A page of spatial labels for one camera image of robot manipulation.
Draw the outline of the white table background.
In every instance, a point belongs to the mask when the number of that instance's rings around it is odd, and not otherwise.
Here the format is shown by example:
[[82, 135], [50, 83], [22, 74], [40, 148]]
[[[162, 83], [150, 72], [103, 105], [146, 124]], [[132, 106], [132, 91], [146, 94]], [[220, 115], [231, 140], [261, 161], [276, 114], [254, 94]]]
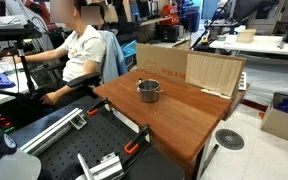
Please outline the white table background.
[[210, 47], [214, 49], [288, 55], [288, 43], [285, 43], [283, 48], [280, 49], [279, 45], [281, 42], [281, 36], [256, 35], [252, 42], [241, 43], [237, 41], [236, 35], [227, 35], [224, 41], [215, 40], [210, 44]]

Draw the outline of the short aluminium rail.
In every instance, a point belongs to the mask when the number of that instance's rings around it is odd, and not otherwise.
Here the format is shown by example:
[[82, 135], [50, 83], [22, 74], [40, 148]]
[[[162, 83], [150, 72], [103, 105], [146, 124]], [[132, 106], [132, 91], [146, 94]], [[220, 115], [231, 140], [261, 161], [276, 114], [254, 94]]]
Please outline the short aluminium rail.
[[83, 174], [75, 180], [120, 180], [124, 175], [121, 160], [114, 152], [104, 156], [100, 163], [89, 168], [81, 154], [77, 155]]

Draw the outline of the cardboard box on floor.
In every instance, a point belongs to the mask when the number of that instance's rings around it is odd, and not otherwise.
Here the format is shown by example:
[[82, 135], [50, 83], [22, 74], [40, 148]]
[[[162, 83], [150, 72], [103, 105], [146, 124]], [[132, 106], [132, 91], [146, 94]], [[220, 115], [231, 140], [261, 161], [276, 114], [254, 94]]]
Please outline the cardboard box on floor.
[[261, 130], [288, 141], [288, 95], [276, 92], [269, 104]]

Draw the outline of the long aluminium rail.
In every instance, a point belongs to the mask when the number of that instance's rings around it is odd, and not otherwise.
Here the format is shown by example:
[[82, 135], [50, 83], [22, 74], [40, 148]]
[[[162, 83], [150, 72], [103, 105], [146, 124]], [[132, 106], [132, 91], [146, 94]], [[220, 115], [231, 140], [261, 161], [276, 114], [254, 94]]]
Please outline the long aluminium rail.
[[87, 124], [82, 109], [75, 108], [50, 127], [36, 135], [20, 149], [33, 156], [38, 156], [71, 129], [81, 130]]

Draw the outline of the round floor drain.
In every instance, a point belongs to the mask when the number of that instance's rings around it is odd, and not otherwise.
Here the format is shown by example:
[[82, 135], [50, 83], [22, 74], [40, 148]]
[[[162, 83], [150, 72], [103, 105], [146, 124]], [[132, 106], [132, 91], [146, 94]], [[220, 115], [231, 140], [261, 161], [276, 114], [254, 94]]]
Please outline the round floor drain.
[[244, 147], [243, 138], [230, 129], [217, 130], [215, 138], [220, 145], [230, 150], [241, 150]]

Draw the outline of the steel pot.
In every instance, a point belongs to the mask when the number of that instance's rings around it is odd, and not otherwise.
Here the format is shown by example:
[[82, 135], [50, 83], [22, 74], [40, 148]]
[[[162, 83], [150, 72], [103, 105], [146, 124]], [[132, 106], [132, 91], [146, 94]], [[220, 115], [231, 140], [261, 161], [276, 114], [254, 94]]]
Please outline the steel pot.
[[154, 103], [159, 100], [159, 95], [162, 92], [160, 83], [154, 79], [143, 80], [139, 79], [137, 82], [137, 91], [140, 99], [145, 103]]

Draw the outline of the small wooden box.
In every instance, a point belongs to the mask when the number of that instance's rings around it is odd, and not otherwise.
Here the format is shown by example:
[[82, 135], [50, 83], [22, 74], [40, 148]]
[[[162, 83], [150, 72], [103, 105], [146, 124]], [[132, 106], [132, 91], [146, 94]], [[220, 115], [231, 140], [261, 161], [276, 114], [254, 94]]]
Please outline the small wooden box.
[[237, 34], [237, 42], [251, 43], [254, 40], [255, 34], [256, 34], [255, 29], [245, 29], [243, 31], [240, 31]]

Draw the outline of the blue cloth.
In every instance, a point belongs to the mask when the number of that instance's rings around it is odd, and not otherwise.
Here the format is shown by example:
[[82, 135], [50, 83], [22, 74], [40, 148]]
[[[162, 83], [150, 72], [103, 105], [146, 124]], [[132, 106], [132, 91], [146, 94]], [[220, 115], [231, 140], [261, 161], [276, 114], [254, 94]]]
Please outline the blue cloth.
[[15, 86], [15, 83], [11, 81], [5, 74], [0, 73], [0, 88], [12, 88]]

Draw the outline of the brown cardboard box wall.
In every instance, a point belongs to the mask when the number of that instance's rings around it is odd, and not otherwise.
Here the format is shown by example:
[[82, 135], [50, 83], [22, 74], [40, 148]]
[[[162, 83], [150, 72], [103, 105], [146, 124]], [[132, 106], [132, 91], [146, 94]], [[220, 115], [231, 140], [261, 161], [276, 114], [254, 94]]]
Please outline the brown cardboard box wall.
[[180, 82], [186, 78], [187, 54], [187, 50], [176, 48], [136, 45], [137, 66], [140, 69]]

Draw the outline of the grey blue jacket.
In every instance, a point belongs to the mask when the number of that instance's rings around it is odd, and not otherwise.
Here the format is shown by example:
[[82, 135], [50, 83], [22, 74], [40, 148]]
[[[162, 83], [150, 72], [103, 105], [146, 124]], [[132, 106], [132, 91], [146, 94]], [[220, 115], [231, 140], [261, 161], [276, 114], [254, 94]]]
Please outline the grey blue jacket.
[[107, 83], [128, 72], [121, 46], [110, 31], [99, 31], [106, 42], [105, 56], [101, 67], [102, 83]]

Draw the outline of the black perforated breadboard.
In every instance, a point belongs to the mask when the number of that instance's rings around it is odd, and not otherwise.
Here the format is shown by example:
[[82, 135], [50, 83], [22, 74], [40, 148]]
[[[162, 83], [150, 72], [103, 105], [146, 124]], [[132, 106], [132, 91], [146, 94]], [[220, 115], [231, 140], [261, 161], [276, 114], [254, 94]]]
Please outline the black perforated breadboard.
[[[118, 155], [123, 163], [126, 158], [122, 153], [123, 146], [137, 133], [112, 113], [96, 113], [84, 118], [87, 124], [81, 130], [71, 129], [39, 155], [46, 178], [75, 180], [82, 175], [78, 154], [84, 157], [89, 168], [98, 165], [104, 156], [112, 152]], [[137, 165], [146, 151], [129, 168], [123, 168], [124, 175], [120, 180], [140, 179]]]

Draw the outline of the light cardboard panel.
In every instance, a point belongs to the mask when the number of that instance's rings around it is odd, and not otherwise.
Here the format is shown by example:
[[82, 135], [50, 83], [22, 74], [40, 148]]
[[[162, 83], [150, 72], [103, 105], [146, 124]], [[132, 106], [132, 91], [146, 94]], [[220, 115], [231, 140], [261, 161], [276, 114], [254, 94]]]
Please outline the light cardboard panel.
[[185, 82], [231, 99], [238, 89], [245, 62], [244, 58], [234, 56], [188, 54]]

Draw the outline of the seated person white shirt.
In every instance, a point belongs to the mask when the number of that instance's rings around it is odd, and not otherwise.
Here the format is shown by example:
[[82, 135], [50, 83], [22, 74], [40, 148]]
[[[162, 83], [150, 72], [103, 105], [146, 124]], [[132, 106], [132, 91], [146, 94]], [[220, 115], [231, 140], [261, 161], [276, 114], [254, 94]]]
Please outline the seated person white shirt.
[[50, 61], [64, 55], [69, 58], [63, 70], [65, 85], [42, 96], [43, 104], [55, 105], [61, 98], [72, 94], [77, 87], [69, 87], [67, 82], [82, 75], [94, 73], [103, 60], [106, 47], [103, 37], [91, 25], [83, 25], [81, 22], [81, 8], [86, 5], [86, 0], [74, 0], [73, 17], [75, 20], [73, 23], [65, 24], [73, 32], [60, 47], [26, 57], [27, 62]]

